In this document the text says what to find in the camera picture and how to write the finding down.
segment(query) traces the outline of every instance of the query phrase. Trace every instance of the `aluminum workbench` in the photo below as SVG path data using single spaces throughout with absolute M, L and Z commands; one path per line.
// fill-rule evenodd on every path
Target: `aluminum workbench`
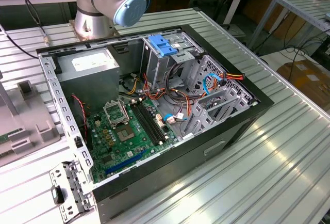
M 314 27 L 318 28 L 320 31 L 326 32 L 328 35 L 330 34 L 330 21 L 325 19 L 325 15 L 330 13 L 330 0 L 273 0 L 255 29 L 252 38 L 248 43 L 248 48 L 251 49 L 253 47 L 260 32 L 277 5 L 283 6 L 284 10 L 274 23 L 270 33 L 279 26 L 281 20 L 285 17 L 287 12 L 290 11 L 309 23 L 309 27 L 303 35 L 303 40 L 299 44 L 302 44 L 302 42 L 305 41 Z
M 190 24 L 264 91 L 275 105 L 241 140 L 110 223 L 318 223 L 330 208 L 330 117 L 200 11 L 150 13 L 120 34 Z M 77 41 L 69 24 L 45 28 L 52 45 Z M 44 46 L 36 28 L 11 31 L 33 52 Z M 29 79 L 41 93 L 61 140 L 0 168 L 1 223 L 61 223 L 48 171 L 73 154 L 63 135 L 36 59 L 0 36 L 7 89 Z M 91 212 L 77 223 L 99 223 Z

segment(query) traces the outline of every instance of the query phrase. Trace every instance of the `power cable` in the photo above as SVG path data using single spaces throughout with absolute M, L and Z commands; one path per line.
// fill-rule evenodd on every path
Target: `power cable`
M 15 45 L 15 47 L 17 47 L 20 51 L 22 51 L 24 54 L 34 58 L 34 59 L 38 59 L 36 56 L 30 54 L 29 52 L 25 51 L 24 49 L 22 49 L 17 43 L 14 42 L 14 40 L 11 39 L 11 37 L 7 34 L 7 32 L 5 31 L 5 29 L 2 27 L 2 25 L 0 24 L 0 30 L 3 32 L 3 34 L 8 38 L 9 41 L 11 41 L 12 44 Z
M 295 59 L 296 59 L 296 57 L 297 57 L 299 51 L 301 51 L 301 49 L 304 47 L 304 45 L 306 45 L 308 42 L 313 41 L 314 38 L 318 38 L 320 35 L 322 35 L 323 33 L 327 33 L 328 31 L 330 31 L 330 29 L 325 30 L 325 31 L 322 31 L 321 33 L 317 34 L 316 36 L 313 36 L 313 37 L 307 39 L 307 40 L 306 40 L 306 41 L 305 41 L 305 42 L 299 47 L 299 49 L 298 49 L 297 52 L 295 53 L 295 56 L 294 56 L 293 61 L 292 61 L 292 65 L 291 65 L 291 69 L 290 69 L 290 74 L 289 74 L 289 77 L 288 77 L 288 82 L 290 82 L 290 80 L 291 80 L 292 71 L 293 71 L 293 65 L 294 65 Z

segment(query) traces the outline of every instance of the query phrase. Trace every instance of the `metal bracket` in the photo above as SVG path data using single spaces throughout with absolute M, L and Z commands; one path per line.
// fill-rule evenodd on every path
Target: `metal bracket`
M 79 171 L 79 166 L 78 161 L 63 162 L 49 172 L 54 203 L 59 206 L 64 223 L 90 211 L 95 205 L 91 193 L 83 194 L 81 181 L 86 182 L 86 179 L 81 178 L 85 175 Z

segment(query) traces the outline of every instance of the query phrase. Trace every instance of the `metal case frame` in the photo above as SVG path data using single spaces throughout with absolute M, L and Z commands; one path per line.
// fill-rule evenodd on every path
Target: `metal case frame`
M 190 26 L 183 25 L 179 27 L 167 27 L 165 29 L 149 31 L 148 34 L 156 32 L 162 32 L 166 30 L 180 29 L 187 33 L 199 46 L 201 46 L 209 55 L 212 56 L 217 62 L 219 62 L 223 68 L 234 74 L 240 74 L 241 72 L 234 67 L 227 59 L 225 59 L 212 45 L 210 45 L 204 38 L 202 38 L 196 31 Z M 127 40 L 129 37 L 143 36 L 141 33 L 130 34 L 130 36 L 118 36 L 113 39 L 116 40 Z M 90 43 L 96 43 L 98 45 L 108 45 L 108 39 L 98 39 L 93 41 L 84 41 L 73 43 L 69 45 L 60 45 L 56 47 L 44 48 L 37 50 L 39 58 L 42 63 L 47 63 L 47 57 L 53 54 L 64 55 L 66 53 L 75 53 L 80 49 L 91 47 Z M 74 47 L 72 50 L 63 51 L 69 47 Z M 51 70 L 47 70 L 47 65 L 44 68 L 45 77 L 49 85 L 49 89 L 53 96 L 58 99 L 62 98 L 61 92 L 59 91 L 60 85 L 55 75 L 52 75 Z M 253 124 L 253 122 L 263 115 L 272 105 L 273 101 L 266 96 L 259 88 L 257 88 L 249 79 L 245 79 L 242 85 L 247 89 L 258 104 L 251 106 L 249 109 L 242 113 L 239 113 L 232 118 L 225 120 L 221 125 L 216 128 L 213 127 L 208 131 L 199 134 L 196 137 L 191 138 L 188 142 L 182 143 L 166 153 L 159 155 L 152 160 L 152 163 L 145 163 L 130 170 L 116 179 L 99 185 L 92 190 L 95 202 L 98 206 L 101 223 L 105 223 L 109 219 L 118 216 L 123 211 L 127 210 L 134 204 L 150 196 L 157 190 L 165 187 L 169 183 L 175 181 L 188 171 L 192 170 L 196 166 L 200 165 L 204 161 L 210 159 L 214 155 L 218 154 L 225 146 L 230 146 L 233 142 L 239 139 L 239 137 Z M 59 106 L 64 104 L 66 101 L 59 101 Z M 63 109 L 62 107 L 57 108 L 59 115 L 62 118 L 70 113 L 70 109 Z M 71 130 L 71 135 L 68 137 L 70 147 L 73 149 L 75 155 L 79 161 L 83 164 L 86 163 L 91 168 L 92 160 L 86 154 L 81 147 L 74 146 L 75 137 L 81 137 L 81 134 L 76 127 L 76 124 L 68 122 L 63 125 L 64 130 Z M 80 177 L 82 190 L 89 192 L 91 190 L 88 187 L 90 178 Z

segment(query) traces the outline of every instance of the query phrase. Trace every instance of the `yellow cable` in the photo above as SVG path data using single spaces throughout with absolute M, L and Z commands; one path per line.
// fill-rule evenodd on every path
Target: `yellow cable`
M 134 86 L 133 86 L 133 89 L 127 93 L 128 95 L 132 95 L 132 94 L 135 92 L 135 90 L 136 90 L 136 83 L 137 83 L 137 81 L 138 81 L 138 79 L 136 78 L 136 79 L 135 79 L 135 82 L 134 82 Z

